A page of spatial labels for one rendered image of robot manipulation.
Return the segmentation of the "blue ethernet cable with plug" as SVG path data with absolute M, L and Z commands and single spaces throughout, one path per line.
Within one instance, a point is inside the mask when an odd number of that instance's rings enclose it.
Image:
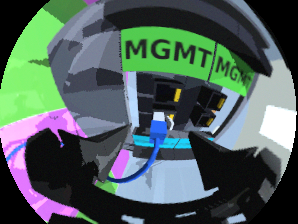
M 165 121 L 166 123 L 165 123 Z M 173 120 L 169 119 L 169 115 L 165 115 L 165 112 L 154 112 L 154 119 L 152 120 L 152 129 L 150 129 L 150 141 L 149 143 L 154 143 L 152 156 L 149 157 L 149 160 L 144 164 L 144 168 L 138 169 L 137 172 L 134 172 L 134 175 L 130 175 L 128 177 L 122 177 L 122 179 L 113 179 L 113 177 L 106 177 L 106 180 L 112 181 L 112 183 L 129 183 L 129 181 L 133 181 L 134 179 L 138 179 L 138 176 L 141 176 L 142 173 L 145 173 L 152 165 L 154 159 L 156 159 L 158 153 L 158 144 L 164 144 L 164 140 L 166 137 L 166 125 L 168 125 L 169 129 L 173 129 Z M 20 143 L 20 147 L 15 147 L 15 151 L 11 151 L 8 157 L 5 157 L 7 163 L 9 163 L 9 159 L 11 156 L 15 155 L 13 152 L 19 152 L 20 148 L 24 148 L 25 143 Z

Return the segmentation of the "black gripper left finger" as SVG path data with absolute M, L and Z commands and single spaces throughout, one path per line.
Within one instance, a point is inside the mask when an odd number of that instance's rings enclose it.
M 121 125 L 113 131 L 100 133 L 100 135 L 90 136 L 88 139 L 82 136 L 73 135 L 65 129 L 56 129 L 65 147 L 77 153 L 84 161 L 89 171 L 97 177 L 100 183 L 105 183 L 109 176 L 110 169 L 116 163 L 117 156 L 120 155 L 121 148 L 124 147 L 125 140 L 128 139 L 129 125 Z

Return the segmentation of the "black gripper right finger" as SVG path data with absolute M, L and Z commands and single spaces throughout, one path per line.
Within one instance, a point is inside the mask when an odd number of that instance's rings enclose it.
M 223 145 L 201 136 L 200 133 L 190 131 L 188 137 L 194 159 L 197 160 L 205 192 L 216 188 L 220 181 L 225 180 L 227 175 L 230 176 L 230 173 L 233 173 L 242 161 L 255 155 L 255 151 L 258 149 L 249 147 L 249 149 L 238 149 L 238 151 L 230 149 L 229 151 Z

